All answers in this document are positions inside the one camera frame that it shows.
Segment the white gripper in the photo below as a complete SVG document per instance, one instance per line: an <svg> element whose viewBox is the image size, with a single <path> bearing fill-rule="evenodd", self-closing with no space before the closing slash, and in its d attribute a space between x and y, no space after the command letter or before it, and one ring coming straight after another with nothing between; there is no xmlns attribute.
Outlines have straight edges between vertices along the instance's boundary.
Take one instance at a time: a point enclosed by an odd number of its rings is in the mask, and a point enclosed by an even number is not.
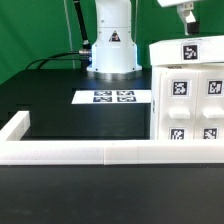
<svg viewBox="0 0 224 224"><path fill-rule="evenodd" d="M194 2L200 0L157 0L163 8L177 6L177 13L183 22L186 35L196 35L200 30L200 23L196 20L193 10Z"/></svg>

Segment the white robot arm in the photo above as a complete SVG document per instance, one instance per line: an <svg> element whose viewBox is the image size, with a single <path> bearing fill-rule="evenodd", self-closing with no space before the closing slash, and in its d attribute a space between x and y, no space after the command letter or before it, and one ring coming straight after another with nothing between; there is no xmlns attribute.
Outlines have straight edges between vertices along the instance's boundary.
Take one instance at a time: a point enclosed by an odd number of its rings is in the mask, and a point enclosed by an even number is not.
<svg viewBox="0 0 224 224"><path fill-rule="evenodd" d="M142 67L131 37L131 0L95 0L95 3L97 39L91 49L88 76L104 80L138 77Z"/></svg>

